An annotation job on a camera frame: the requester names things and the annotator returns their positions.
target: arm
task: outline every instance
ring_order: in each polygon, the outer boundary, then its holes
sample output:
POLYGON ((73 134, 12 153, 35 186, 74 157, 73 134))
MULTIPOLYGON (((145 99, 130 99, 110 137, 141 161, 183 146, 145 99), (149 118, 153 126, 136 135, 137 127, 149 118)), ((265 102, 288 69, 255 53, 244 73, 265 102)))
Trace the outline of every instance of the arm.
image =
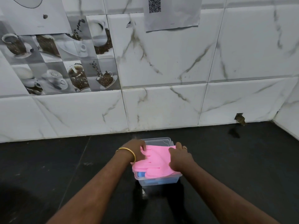
MULTIPOLYGON (((140 146, 145 149, 145 142, 133 139, 122 147, 131 149, 136 155, 136 161, 139 161, 145 159, 140 151, 140 146)), ((134 156, 130 151, 118 150, 106 166, 73 196, 47 224, 100 223, 121 175, 133 161, 134 156)))
POLYGON ((279 224, 198 166, 181 143, 169 152, 170 167, 185 176, 221 224, 279 224))

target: plastic container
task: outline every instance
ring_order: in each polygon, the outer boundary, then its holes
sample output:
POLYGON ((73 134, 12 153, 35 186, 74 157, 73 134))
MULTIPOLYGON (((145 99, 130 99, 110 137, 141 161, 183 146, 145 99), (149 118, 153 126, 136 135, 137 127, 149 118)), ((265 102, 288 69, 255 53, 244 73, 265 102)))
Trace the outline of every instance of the plastic container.
MULTIPOLYGON (((173 141, 169 137, 143 139, 146 145, 173 146, 173 141)), ((141 186, 171 184, 177 183, 182 174, 172 174, 166 177, 147 179, 144 177, 145 172, 134 172, 135 179, 141 186)))

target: gold bangle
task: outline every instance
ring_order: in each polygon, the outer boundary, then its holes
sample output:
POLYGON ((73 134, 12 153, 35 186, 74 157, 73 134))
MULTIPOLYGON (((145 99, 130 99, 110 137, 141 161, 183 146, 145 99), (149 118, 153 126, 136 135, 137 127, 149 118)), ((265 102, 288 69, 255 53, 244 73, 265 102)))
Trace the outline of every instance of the gold bangle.
POLYGON ((135 153, 134 153, 131 149, 126 148, 126 147, 121 147, 121 148, 119 148, 118 150, 120 150, 120 149, 126 149, 126 150, 130 151, 130 152, 133 154, 133 156, 134 156, 134 163, 136 162, 136 155, 135 155, 135 153))

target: black countertop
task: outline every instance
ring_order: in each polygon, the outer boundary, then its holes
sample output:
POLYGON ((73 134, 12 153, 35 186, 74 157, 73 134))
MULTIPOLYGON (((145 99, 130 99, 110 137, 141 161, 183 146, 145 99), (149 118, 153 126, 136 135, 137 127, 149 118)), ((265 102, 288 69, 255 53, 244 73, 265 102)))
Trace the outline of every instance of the black countertop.
MULTIPOLYGON (((170 137, 215 178, 281 223, 299 220, 299 141, 250 123, 0 144, 0 223, 45 223, 132 138, 170 137)), ((218 223, 184 177, 141 187, 128 167, 102 223, 218 223)))

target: paper with qr code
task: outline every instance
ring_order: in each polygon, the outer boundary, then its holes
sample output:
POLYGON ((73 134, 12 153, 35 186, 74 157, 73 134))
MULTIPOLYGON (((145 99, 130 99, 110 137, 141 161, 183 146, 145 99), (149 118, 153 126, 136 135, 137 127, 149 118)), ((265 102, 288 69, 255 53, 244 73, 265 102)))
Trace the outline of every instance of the paper with qr code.
POLYGON ((143 0, 146 31, 198 26, 202 0, 143 0))

